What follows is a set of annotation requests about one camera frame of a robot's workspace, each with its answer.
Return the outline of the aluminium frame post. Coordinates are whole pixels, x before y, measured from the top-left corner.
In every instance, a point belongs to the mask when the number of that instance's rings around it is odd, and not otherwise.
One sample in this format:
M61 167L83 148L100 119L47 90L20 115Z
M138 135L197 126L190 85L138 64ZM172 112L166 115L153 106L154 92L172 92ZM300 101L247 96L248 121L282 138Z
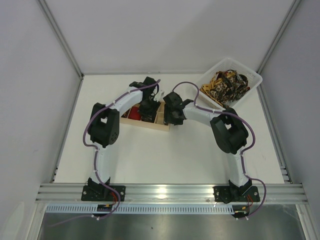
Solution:
M83 79L84 74L82 73L80 66L63 34L61 31L61 28L59 24L57 23L48 3L46 0L36 0L36 3L38 4L41 12L43 13L46 21L48 22L54 36L56 37L60 47L62 48L62 51L66 55L67 59L69 60L72 68L76 72L77 76L80 80Z
M262 58L262 61L260 62L257 73L261 74L265 65L267 64L269 58L271 57L272 53L274 52L275 48L277 47L278 43L282 39L286 29L288 28L289 24L291 23L292 18L296 14L298 8L300 7L303 0L293 0L287 13L285 14L284 19L282 20L275 36L273 37L271 44L269 45L264 57Z

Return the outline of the yellow patterned tie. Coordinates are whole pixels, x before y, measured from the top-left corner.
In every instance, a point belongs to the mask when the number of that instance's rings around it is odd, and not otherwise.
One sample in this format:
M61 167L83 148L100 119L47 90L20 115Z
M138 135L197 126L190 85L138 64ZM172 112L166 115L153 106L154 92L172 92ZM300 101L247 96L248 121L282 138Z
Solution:
M228 101L235 94L234 86L227 72L218 71L209 83L203 84L200 91L217 102Z

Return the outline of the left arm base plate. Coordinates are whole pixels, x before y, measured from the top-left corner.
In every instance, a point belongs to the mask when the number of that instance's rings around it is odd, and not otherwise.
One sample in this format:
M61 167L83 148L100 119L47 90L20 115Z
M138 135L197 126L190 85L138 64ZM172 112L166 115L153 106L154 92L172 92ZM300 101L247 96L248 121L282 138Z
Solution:
M120 201L125 200L126 187L124 185L111 185L112 189L117 191L120 195ZM112 202L114 200L114 191L105 188L102 185L96 187L85 185L82 189L81 201L84 202Z

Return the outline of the white plastic basket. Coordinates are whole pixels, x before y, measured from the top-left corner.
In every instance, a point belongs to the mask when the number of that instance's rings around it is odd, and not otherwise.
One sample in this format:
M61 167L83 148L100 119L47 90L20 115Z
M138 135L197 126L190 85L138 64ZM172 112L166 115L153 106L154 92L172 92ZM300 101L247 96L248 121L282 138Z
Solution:
M218 102L211 99L206 94L202 93L200 91L203 84L209 84L213 76L219 72L219 71L227 71L227 70L235 70L239 74L245 75L248 79L248 86L250 87L250 90L240 99L234 102L230 102L229 106L230 108L236 108L240 104L243 103L243 101L254 92L254 90L259 86L259 84L262 83L263 78L253 71L252 69L246 67L245 65L241 64L240 62L232 59L232 58L225 58L215 64L213 67L211 67L207 72L205 72L196 82L196 85L199 88L199 98L203 100L208 106L214 108L214 109L220 109L224 110L225 108L221 106Z

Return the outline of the right aluminium frame post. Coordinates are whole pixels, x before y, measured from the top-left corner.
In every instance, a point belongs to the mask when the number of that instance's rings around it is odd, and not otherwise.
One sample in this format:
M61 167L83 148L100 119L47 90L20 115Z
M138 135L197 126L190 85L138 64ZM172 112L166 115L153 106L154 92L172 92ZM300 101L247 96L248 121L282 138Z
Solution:
M264 57L262 58L262 61L260 62L257 73L261 74L265 65L267 64L269 58L271 57L272 53L274 52L275 48L277 47L278 43L282 39L286 29L288 28L289 24L291 23L292 18L296 14L298 8L300 7L303 0L293 0L287 13L285 14L284 19L282 20L275 36L273 37L271 44L269 45Z

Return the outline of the rolled red tie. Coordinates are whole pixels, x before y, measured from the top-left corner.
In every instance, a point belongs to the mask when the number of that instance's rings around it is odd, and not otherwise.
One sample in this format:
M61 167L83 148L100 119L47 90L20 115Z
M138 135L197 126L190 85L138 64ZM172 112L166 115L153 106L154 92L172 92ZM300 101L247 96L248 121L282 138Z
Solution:
M135 120L135 121L140 121L141 120L141 114L139 113L139 108L136 107L136 106L133 106L131 109L130 109L130 112L128 114L128 119L131 119L131 120Z

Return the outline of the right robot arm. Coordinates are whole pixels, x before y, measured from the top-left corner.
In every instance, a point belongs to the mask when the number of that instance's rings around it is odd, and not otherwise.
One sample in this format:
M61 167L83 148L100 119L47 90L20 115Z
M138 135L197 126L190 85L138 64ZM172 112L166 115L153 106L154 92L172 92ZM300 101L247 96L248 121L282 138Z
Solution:
M252 186L252 180L246 176L243 159L249 133L235 110L216 111L200 107L191 99L182 100L174 91L163 99L165 122L176 126L185 120L193 120L211 127L217 146L227 154L230 195L239 200Z

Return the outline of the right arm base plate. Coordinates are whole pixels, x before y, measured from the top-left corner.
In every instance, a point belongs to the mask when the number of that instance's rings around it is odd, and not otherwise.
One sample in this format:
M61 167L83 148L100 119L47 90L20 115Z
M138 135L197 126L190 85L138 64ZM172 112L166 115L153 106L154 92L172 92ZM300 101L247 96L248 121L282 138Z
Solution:
M256 186L251 186L242 191L238 187L230 185L217 185L213 187L214 200L218 203L239 202L244 203L252 201L258 203L261 200L260 193Z

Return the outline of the rolled brown patterned tie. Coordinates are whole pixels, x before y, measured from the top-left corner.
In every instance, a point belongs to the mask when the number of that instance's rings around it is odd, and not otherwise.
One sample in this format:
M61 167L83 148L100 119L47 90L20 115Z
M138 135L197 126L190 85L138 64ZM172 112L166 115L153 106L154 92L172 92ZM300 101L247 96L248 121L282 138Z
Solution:
M129 110L126 111L121 117L126 119L129 115L129 112L130 112Z

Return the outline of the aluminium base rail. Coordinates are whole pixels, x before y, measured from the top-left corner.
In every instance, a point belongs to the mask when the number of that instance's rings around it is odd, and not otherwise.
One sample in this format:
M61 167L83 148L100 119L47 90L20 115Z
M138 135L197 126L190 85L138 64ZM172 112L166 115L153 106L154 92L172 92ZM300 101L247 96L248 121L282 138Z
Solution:
M216 203L214 184L123 184L123 203L129 204L209 204ZM36 203L80 203L83 183L43 183L35 197ZM256 184L260 199L271 204L307 204L301 184L267 184L266 191Z

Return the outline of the left aluminium frame post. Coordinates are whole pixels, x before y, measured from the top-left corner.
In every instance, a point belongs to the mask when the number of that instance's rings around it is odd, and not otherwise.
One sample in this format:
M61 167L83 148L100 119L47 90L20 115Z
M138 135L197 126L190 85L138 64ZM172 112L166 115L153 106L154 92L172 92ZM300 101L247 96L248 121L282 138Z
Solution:
M36 3L38 4L41 12L43 13L46 21L48 22L54 36L56 37L60 47L62 48L62 51L66 55L67 59L69 60L72 68L76 72L77 76L80 80L83 79L84 74L82 73L80 66L63 34L61 31L61 28L59 24L57 23L48 3L46 0L36 0Z

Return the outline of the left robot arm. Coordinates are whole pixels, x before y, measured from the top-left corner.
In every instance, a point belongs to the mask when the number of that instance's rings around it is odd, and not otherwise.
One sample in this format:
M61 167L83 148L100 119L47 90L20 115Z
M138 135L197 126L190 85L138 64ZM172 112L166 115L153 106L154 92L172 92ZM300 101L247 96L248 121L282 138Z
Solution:
M119 137L121 116L136 104L148 99L160 80L146 77L143 82L132 82L126 91L109 104L96 103L92 107L90 120L85 127L82 141L86 147L94 148L93 170L87 183L89 188L107 195L111 190L109 170L110 151Z

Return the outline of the wooden compartment box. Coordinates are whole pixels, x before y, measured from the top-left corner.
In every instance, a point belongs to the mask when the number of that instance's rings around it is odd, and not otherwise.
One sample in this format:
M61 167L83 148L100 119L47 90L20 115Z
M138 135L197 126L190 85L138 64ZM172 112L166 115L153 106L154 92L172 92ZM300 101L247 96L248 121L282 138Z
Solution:
M139 106L140 106L139 103L134 105L134 107L138 107L138 108L139 108ZM126 125L132 125L132 126L136 126L136 127L142 127L142 128L147 128L147 129L169 132L170 125L164 124L164 110L165 110L165 103L163 101L161 101L160 106L157 110L154 122L145 122L142 120L128 119L128 117L127 118L121 117L120 123L126 124Z

